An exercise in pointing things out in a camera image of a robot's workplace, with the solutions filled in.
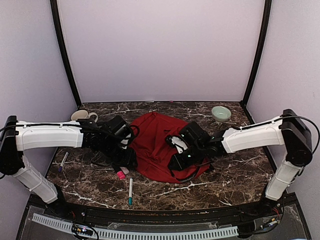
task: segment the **mug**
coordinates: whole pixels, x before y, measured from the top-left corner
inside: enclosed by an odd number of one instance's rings
[[[89,119],[91,116],[96,116],[95,122],[98,121],[98,115],[95,112],[88,113],[86,110],[79,110],[71,115],[72,121],[77,121],[78,119]]]

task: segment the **light green bowl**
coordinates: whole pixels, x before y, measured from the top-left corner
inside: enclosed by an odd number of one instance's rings
[[[215,106],[211,112],[214,120],[219,123],[226,122],[231,117],[231,111],[224,106]]]

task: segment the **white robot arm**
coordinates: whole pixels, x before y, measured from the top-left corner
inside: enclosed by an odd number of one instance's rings
[[[172,170],[179,170],[188,162],[190,156],[212,158],[250,148],[285,145],[285,158],[266,186],[260,200],[258,212],[261,215],[271,211],[289,184],[313,157],[311,132],[290,109],[284,110],[281,116],[271,120],[218,131],[213,136],[209,136],[195,122],[189,123],[179,134],[187,143],[188,149],[175,154],[171,159],[169,167]]]
[[[33,123],[17,121],[16,116],[10,116],[0,137],[0,172],[19,180],[56,213],[65,216],[69,210],[61,189],[42,176],[23,152],[46,147],[92,148],[107,156],[112,152],[113,156],[109,157],[115,158],[119,166],[134,167],[137,164],[135,152],[130,147],[121,147],[133,138],[132,129],[120,116],[100,125],[88,119]]]

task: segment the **red cloth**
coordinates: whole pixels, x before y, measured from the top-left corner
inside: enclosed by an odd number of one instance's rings
[[[182,171],[173,170],[172,172],[168,168],[172,155],[178,151],[176,148],[171,148],[165,139],[168,135],[178,136],[180,130],[187,124],[181,119],[156,112],[150,112],[135,119],[132,125],[138,126],[140,133],[130,147],[136,152],[138,163],[136,170],[151,180],[166,183],[181,183],[179,180],[187,179],[196,171],[198,172],[195,177],[198,177],[207,170],[209,165],[202,167],[192,165]]]

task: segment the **brown marble surface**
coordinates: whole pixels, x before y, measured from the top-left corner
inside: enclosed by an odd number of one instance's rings
[[[228,122],[217,123],[211,115],[214,106],[225,106],[232,112]],[[249,124],[237,102],[125,102],[85,103],[81,109],[95,112],[99,122],[121,115],[128,123],[135,118],[156,111],[161,114],[196,121],[213,134],[231,126]],[[63,171],[59,164],[69,156]],[[262,148],[254,148],[219,157],[212,164],[214,170],[184,184],[152,181],[132,170],[120,180],[114,170],[106,166],[106,157],[90,149],[61,147],[48,171],[47,178],[61,186],[68,202],[87,206],[132,210],[195,210],[239,205],[258,201],[273,170]],[[128,205],[129,179],[133,180],[133,206]]]

